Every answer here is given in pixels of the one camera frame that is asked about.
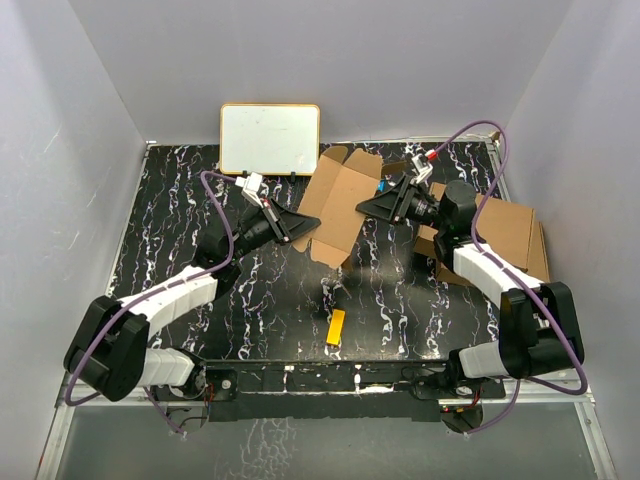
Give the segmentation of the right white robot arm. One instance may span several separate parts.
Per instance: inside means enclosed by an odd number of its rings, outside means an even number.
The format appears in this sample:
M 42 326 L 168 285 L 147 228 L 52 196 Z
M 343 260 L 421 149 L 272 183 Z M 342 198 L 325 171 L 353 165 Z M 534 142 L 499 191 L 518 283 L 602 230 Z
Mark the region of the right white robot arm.
M 546 283 L 512 267 L 477 233 L 476 191 L 468 183 L 448 183 L 435 198 L 404 177 L 395 187 L 360 202 L 357 212 L 397 224 L 408 219 L 436 229 L 437 259 L 481 291 L 499 310 L 497 340 L 457 349 L 443 371 L 426 378 L 432 389 L 466 397 L 482 380 L 510 377 L 542 384 L 543 375 L 574 369 L 588 388 L 584 347 L 572 292 L 562 282 Z

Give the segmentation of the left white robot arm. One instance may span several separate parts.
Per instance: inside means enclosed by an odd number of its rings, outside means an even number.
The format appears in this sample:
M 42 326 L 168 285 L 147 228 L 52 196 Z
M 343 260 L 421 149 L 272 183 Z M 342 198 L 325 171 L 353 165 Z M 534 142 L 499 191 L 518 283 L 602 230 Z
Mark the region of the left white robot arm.
M 205 228 L 191 262 L 177 275 L 136 295 L 106 295 L 89 305 L 63 366 L 96 395 L 117 402 L 137 387 L 167 386 L 194 399 L 206 387 L 203 361 L 178 348 L 152 349 L 163 328 L 230 290 L 239 261 L 269 242 L 287 244 L 319 227 L 320 219 L 264 200 L 236 226 L 223 219 Z

